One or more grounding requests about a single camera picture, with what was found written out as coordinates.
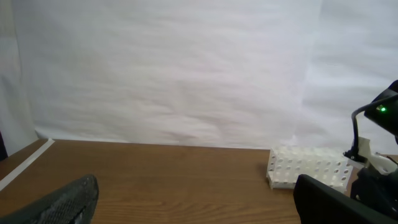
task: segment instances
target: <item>white tape strip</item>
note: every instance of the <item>white tape strip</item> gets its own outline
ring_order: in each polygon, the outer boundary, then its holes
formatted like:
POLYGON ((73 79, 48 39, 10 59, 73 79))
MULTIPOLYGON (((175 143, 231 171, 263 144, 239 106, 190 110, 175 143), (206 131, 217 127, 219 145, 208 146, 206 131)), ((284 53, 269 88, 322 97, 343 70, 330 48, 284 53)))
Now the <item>white tape strip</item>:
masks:
POLYGON ((35 161, 43 152, 45 152, 52 144, 53 139, 49 139, 42 147, 36 150, 32 155, 30 155, 24 162, 19 164, 11 173, 9 173, 3 180, 0 180, 0 190, 5 188, 12 180, 14 180, 22 171, 26 169, 33 161, 35 161))

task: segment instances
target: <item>wooden table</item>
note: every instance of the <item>wooden table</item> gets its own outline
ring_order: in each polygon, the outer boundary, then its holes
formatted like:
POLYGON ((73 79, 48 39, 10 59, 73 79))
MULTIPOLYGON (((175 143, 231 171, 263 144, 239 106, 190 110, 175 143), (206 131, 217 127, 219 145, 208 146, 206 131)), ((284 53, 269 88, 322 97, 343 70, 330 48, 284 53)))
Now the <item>wooden table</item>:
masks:
MULTIPOLYGON (((0 179, 45 141, 0 162, 0 179)), ((57 140, 0 192, 0 216, 94 174, 93 223, 300 223, 292 190, 271 190, 267 150, 57 140)))

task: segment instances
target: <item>white perforated box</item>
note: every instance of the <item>white perforated box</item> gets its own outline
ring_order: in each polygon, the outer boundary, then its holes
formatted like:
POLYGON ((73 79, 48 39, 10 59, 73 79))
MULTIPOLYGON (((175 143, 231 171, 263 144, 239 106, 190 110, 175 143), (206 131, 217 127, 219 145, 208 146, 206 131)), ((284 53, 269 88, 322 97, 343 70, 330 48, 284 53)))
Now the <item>white perforated box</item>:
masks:
POLYGON ((344 192, 352 170, 338 149, 278 146, 271 149, 267 178, 272 189, 294 189, 297 177, 307 174, 344 192))

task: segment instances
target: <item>black cable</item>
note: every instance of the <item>black cable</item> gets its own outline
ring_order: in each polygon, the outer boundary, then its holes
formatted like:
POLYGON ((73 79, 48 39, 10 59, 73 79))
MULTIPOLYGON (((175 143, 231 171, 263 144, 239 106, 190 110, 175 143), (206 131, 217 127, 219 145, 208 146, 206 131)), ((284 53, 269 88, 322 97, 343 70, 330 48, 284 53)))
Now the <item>black cable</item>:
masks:
POLYGON ((358 114, 360 114, 363 111, 369 110, 369 109, 376 109, 378 106, 382 105, 383 103, 390 103, 392 101, 398 100, 398 94, 394 95, 394 96, 390 96, 388 98, 384 98, 381 100, 377 100, 375 102, 372 102, 368 105, 362 106, 360 108, 358 108, 357 110, 355 110, 352 114, 351 114, 351 119, 353 120, 353 127, 354 127, 354 141, 353 141, 353 145, 351 147, 351 150, 349 150, 348 155, 350 157, 350 159, 355 159, 358 157, 358 141, 359 141, 359 137, 358 137, 358 122, 356 120, 356 116, 358 114))

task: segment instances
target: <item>white fabric curtain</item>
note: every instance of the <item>white fabric curtain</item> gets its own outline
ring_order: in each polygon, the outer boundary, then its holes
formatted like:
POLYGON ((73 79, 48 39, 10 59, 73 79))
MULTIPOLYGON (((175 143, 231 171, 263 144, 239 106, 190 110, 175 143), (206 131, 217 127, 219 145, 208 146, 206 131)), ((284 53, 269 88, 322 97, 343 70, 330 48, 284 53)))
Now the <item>white fabric curtain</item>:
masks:
MULTIPOLYGON (((13 8, 24 89, 44 138, 348 149, 351 111, 396 79, 393 0, 13 8)), ((390 134, 360 122, 377 151, 396 153, 390 134)))

